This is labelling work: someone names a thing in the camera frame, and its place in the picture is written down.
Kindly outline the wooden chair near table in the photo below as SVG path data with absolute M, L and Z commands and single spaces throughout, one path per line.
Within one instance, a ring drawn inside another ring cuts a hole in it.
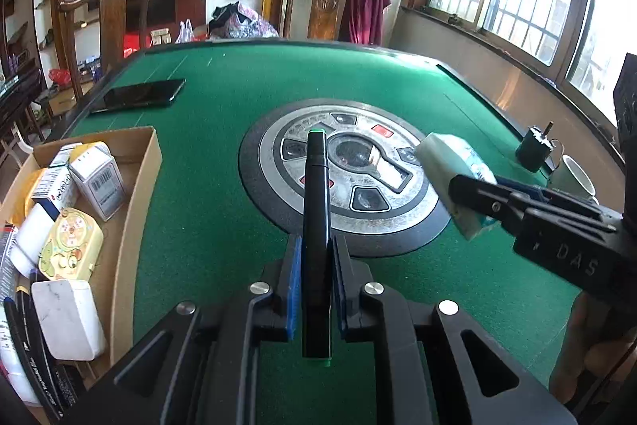
M 150 0 L 141 0 L 139 12 L 139 48 L 147 49 L 148 8 Z M 79 101 L 84 91 L 81 87 L 81 75 L 77 60 L 76 22 L 74 12 L 82 5 L 98 3 L 100 30 L 100 68 L 106 74 L 124 59 L 124 36 L 126 33 L 126 0 L 72 0 L 59 2 L 57 7 L 62 17 L 64 29 L 63 50 L 67 58 L 71 85 L 76 100 Z

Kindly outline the brown cardboard tray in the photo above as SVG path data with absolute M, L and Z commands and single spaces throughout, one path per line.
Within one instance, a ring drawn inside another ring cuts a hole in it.
M 103 355 L 77 362 L 83 383 L 92 387 L 132 347 L 134 296 L 141 240 L 162 152 L 156 130 L 133 127 L 101 131 L 43 143 L 35 147 L 6 189 L 1 191 L 1 221 L 9 221 L 17 207 L 21 187 L 32 172 L 51 163 L 58 150 L 71 142 L 105 142 L 117 162 L 126 201 L 114 216 L 99 225 L 105 234 L 90 285 L 107 339 Z

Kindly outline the white mug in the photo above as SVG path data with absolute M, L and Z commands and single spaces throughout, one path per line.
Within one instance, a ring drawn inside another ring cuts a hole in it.
M 547 180 L 552 190 L 568 193 L 581 200 L 597 204 L 596 188 L 582 166 L 570 155 L 564 154 Z

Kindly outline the pile of clothes bags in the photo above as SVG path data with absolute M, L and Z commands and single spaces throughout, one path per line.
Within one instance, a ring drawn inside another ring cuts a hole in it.
M 208 22 L 207 37 L 210 40 L 279 38 L 279 32 L 252 8 L 237 1 L 217 6 Z

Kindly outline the white marble soap box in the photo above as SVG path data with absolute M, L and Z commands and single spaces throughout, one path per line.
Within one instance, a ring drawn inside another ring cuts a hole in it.
M 35 282 L 30 294 L 54 359 L 92 361 L 105 352 L 106 335 L 86 280 Z

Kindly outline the white barcode small box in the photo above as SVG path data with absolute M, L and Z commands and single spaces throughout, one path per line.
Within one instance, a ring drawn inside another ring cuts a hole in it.
M 110 220 L 125 202 L 123 178 L 114 156 L 93 149 L 68 162 L 68 167 L 94 212 L 103 221 Z

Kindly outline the round mahjong table control panel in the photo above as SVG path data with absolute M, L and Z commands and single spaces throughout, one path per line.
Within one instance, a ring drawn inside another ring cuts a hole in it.
M 351 255 L 400 256 L 445 230 L 449 213 L 416 157 L 422 131 L 378 107 L 330 98 L 279 107 L 243 137 L 238 171 L 271 222 L 289 234 L 302 228 L 307 138 L 315 128 L 326 136 L 332 229 Z

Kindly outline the white plastic bottle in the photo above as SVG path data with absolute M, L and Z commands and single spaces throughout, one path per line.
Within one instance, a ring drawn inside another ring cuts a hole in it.
M 47 211 L 40 204 L 35 204 L 18 229 L 9 258 L 24 277 L 29 277 L 38 266 L 41 251 L 54 224 Z

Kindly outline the black stepper motor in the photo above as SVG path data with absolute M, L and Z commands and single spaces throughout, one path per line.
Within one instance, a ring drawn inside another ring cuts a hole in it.
M 530 126 L 519 143 L 515 151 L 516 159 L 529 172 L 538 172 L 554 151 L 552 140 L 549 139 L 549 132 L 553 126 L 553 121 L 549 121 L 544 128 Z

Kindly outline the black marker yellow cap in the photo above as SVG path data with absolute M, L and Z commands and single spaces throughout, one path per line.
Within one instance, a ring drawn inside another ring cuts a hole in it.
M 35 377 L 42 407 L 51 424 L 58 424 L 65 412 L 76 402 L 73 382 L 63 364 L 58 364 L 45 344 L 31 297 L 23 285 L 15 292 L 17 330 L 29 369 Z

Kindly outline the black smartphone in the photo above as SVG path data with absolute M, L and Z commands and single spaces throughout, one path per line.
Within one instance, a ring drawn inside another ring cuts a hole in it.
M 185 79 L 170 79 L 114 87 L 96 102 L 91 114 L 169 107 L 185 84 Z

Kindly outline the white tube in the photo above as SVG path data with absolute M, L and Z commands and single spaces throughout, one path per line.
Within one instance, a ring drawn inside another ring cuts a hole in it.
M 35 392 L 21 366 L 21 360 L 17 356 L 17 351 L 11 338 L 9 324 L 6 321 L 6 314 L 4 314 L 4 312 L 1 312 L 1 364 L 13 390 L 20 396 L 21 401 L 23 401 L 27 407 L 39 407 L 40 402 L 37 396 L 35 396 Z

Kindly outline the maroon cloth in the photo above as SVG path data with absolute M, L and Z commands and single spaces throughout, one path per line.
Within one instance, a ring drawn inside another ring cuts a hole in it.
M 346 0 L 339 40 L 359 45 L 380 45 L 384 11 L 391 0 Z

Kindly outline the wooden chair with cloth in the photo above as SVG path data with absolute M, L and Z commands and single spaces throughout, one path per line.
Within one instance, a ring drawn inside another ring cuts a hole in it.
M 310 40 L 335 41 L 338 39 L 340 0 L 311 0 L 307 37 Z M 286 0 L 283 19 L 283 37 L 291 36 L 294 0 Z

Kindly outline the yellow packet in tray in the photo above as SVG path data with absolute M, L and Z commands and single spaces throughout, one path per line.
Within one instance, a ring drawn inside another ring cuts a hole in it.
M 34 170 L 21 184 L 20 192 L 18 192 L 17 199 L 13 207 L 12 216 L 9 219 L 9 223 L 13 224 L 14 227 L 20 227 L 28 217 L 30 210 L 32 210 L 32 207 L 35 204 L 32 199 L 33 192 L 35 192 L 35 188 L 38 186 L 44 172 L 44 168 Z

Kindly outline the blue white small box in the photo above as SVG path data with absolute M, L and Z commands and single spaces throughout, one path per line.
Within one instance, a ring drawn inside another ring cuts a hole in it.
M 31 199 L 56 220 L 63 209 L 77 203 L 79 191 L 67 166 L 45 168 Z

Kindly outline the yellow cartoon tin box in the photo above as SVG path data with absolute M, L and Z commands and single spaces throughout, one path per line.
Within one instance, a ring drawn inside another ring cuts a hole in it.
M 48 280 L 89 280 L 103 242 L 104 233 L 93 217 L 65 208 L 44 243 L 39 270 Z

